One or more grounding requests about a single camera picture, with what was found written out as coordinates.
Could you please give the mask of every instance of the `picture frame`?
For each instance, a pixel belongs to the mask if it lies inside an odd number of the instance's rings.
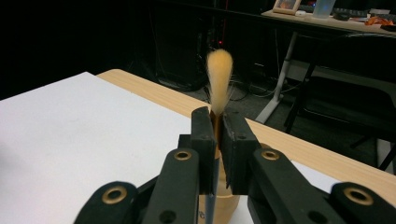
[[[273,12],[294,15],[301,0],[276,0]]]

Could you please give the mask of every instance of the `chair backrest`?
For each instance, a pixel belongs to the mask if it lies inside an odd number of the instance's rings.
[[[396,83],[396,35],[355,33],[318,47],[311,64]]]

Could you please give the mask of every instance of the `black chair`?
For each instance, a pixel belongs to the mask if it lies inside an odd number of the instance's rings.
[[[285,121],[286,133],[299,115],[360,133],[363,139],[375,137],[395,143],[396,107],[390,95],[378,86],[312,76],[319,66],[322,70],[396,84],[396,36],[349,34],[323,42]],[[395,155],[393,146],[378,168],[385,170]]]

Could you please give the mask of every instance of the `brush bristles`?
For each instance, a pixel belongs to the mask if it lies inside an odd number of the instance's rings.
[[[224,49],[212,51],[207,56],[207,73],[210,82],[211,110],[219,116],[228,103],[228,85],[233,71],[233,58]]]

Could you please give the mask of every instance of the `gray floor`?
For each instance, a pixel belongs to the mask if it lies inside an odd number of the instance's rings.
[[[235,108],[246,118],[252,120],[257,118],[271,100],[273,96],[272,90],[275,86],[273,80],[269,80],[266,83],[255,83],[254,85],[248,85],[238,80],[232,80],[232,83],[233,94],[227,106]],[[297,90],[298,86],[286,85],[284,87],[284,98],[265,125],[281,132],[285,131],[283,123],[290,111]],[[208,96],[204,88],[183,93],[208,102]],[[321,147],[326,147],[356,161],[361,161],[374,167],[377,166],[375,139],[370,139],[352,149],[349,145],[362,138],[361,135],[334,129],[301,117],[297,117],[290,134]]]

